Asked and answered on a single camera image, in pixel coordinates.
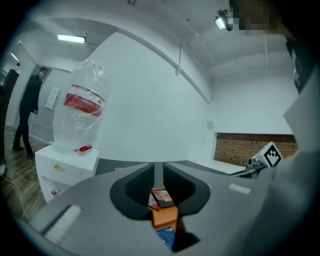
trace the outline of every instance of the plastic bag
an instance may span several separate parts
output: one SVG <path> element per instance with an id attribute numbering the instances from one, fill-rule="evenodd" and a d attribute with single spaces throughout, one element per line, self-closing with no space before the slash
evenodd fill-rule
<path id="1" fill-rule="evenodd" d="M 103 66 L 84 60 L 72 71 L 70 88 L 53 116 L 53 144 L 78 150 L 92 145 L 98 136 L 112 82 Z"/>

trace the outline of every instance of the man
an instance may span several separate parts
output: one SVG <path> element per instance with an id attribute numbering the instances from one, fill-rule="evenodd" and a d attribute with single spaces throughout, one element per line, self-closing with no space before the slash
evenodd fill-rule
<path id="1" fill-rule="evenodd" d="M 22 100 L 19 107 L 20 122 L 16 130 L 12 149 L 14 151 L 22 151 L 23 147 L 20 146 L 20 138 L 22 135 L 23 143 L 26 150 L 26 157 L 29 159 L 34 158 L 30 143 L 29 143 L 29 127 L 28 119 L 30 113 L 38 114 L 38 99 L 39 92 L 43 79 L 46 77 L 48 70 L 45 67 L 40 68 L 39 74 L 32 75 L 25 88 Z"/>
<path id="2" fill-rule="evenodd" d="M 240 30 L 262 31 L 286 38 L 287 50 L 295 64 L 294 85 L 300 94 L 317 63 L 315 53 L 305 45 L 311 45 L 309 41 L 312 37 L 306 26 L 312 26 L 312 14 L 306 15 L 309 23 L 301 26 L 302 19 L 297 13 L 304 12 L 297 12 L 301 7 L 288 1 L 229 0 L 229 5 L 233 12 L 233 20 L 239 23 Z"/>

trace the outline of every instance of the ceiling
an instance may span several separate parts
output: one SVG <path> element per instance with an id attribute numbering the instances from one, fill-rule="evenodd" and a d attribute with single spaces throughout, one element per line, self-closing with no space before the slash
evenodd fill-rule
<path id="1" fill-rule="evenodd" d="M 54 41 L 58 41 L 57 35 L 83 36 L 86 37 L 85 45 L 96 48 L 115 31 L 115 27 L 93 20 L 55 18 L 41 23 L 26 22 L 18 34 L 38 32 L 38 37 Z"/>
<path id="2" fill-rule="evenodd" d="M 278 35 L 249 35 L 239 30 L 219 30 L 214 20 L 218 10 L 228 9 L 229 0 L 118 0 L 154 17 L 171 29 L 195 54 L 212 78 L 226 63 L 248 56 L 285 52 L 285 39 Z M 93 51 L 117 30 L 111 25 L 76 18 L 58 18 L 28 22 L 19 34 L 36 33 L 36 37 L 58 42 L 57 34 L 86 37 L 86 44 L 74 48 Z M 261 66 L 263 58 L 252 58 L 251 65 Z"/>
<path id="3" fill-rule="evenodd" d="M 215 24 L 217 11 L 228 9 L 228 3 L 228 0 L 137 0 L 134 6 L 166 25 L 181 40 L 192 38 L 186 44 L 201 64 L 209 69 L 265 52 L 262 35 L 218 29 Z M 286 41 L 282 36 L 266 35 L 265 39 L 268 52 L 286 51 Z"/>

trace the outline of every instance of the wooden floor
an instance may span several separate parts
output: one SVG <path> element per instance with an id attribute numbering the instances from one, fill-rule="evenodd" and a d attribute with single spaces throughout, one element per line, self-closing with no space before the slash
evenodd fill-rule
<path id="1" fill-rule="evenodd" d="M 7 172 L 5 178 L 14 182 L 21 191 L 22 202 L 31 220 L 33 216 L 46 204 L 38 181 L 35 159 L 26 158 L 26 150 L 15 152 L 12 145 L 16 133 L 16 128 L 7 126 L 4 132 L 5 158 Z M 47 146 L 46 143 L 36 140 L 29 136 L 29 141 L 33 152 Z M 6 180 L 0 182 L 0 188 L 4 199 L 7 201 L 8 208 L 15 217 L 27 221 L 20 202 L 20 194 L 15 186 Z"/>

